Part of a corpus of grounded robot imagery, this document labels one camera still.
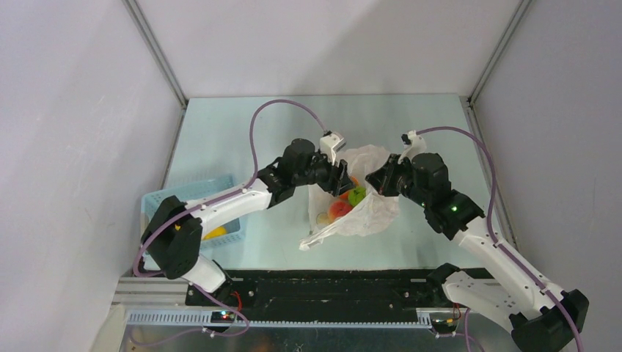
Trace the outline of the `fake peach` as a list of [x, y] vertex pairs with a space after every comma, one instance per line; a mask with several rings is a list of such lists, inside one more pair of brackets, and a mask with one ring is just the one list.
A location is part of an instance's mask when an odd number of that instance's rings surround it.
[[337, 219], [347, 215], [352, 211], [353, 207], [349, 202], [346, 202], [342, 199], [338, 199], [334, 201], [327, 210], [328, 220], [332, 223]]

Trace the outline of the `fake green fruit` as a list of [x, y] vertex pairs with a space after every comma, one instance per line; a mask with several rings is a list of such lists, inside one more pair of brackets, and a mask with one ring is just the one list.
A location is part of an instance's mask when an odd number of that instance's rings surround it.
[[367, 196], [367, 190], [364, 186], [357, 186], [348, 192], [347, 200], [350, 206], [356, 207]]

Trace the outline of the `white plastic bag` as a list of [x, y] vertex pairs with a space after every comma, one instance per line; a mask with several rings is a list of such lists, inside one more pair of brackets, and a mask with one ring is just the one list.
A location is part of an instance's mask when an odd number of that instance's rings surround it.
[[365, 145], [354, 149], [342, 150], [339, 159], [348, 163], [348, 173], [357, 186], [364, 186], [367, 196], [347, 215], [330, 222], [327, 216], [329, 206], [336, 200], [347, 200], [348, 192], [334, 197], [321, 190], [319, 186], [308, 188], [308, 215], [310, 234], [302, 239], [299, 249], [308, 251], [323, 243], [333, 235], [360, 236], [375, 235], [386, 230], [400, 214], [396, 197], [383, 197], [365, 181], [365, 176], [379, 169], [389, 157], [389, 151], [375, 145]]

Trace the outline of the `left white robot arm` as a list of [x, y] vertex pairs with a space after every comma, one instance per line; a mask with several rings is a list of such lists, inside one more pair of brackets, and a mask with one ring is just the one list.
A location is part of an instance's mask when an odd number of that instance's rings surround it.
[[184, 279], [212, 304], [226, 304], [232, 295], [230, 280], [217, 263], [200, 254], [202, 238], [232, 220], [290, 199], [299, 187], [317, 185], [332, 196], [350, 191], [355, 184], [348, 164], [337, 157], [344, 146], [344, 138], [335, 132], [321, 137], [318, 145], [294, 139], [282, 156], [242, 186], [190, 201], [167, 197], [143, 232], [140, 251], [153, 258], [167, 279]]

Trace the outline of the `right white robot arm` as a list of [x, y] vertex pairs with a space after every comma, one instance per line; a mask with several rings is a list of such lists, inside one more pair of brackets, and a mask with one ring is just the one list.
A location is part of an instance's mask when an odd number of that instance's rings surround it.
[[392, 154], [365, 179], [382, 196], [403, 196], [420, 205], [430, 227], [476, 256], [498, 283], [487, 285], [446, 263], [426, 288], [433, 305], [453, 302], [473, 309], [506, 330], [521, 351], [561, 351], [579, 342], [587, 297], [562, 289], [496, 235], [483, 209], [452, 187], [440, 155]]

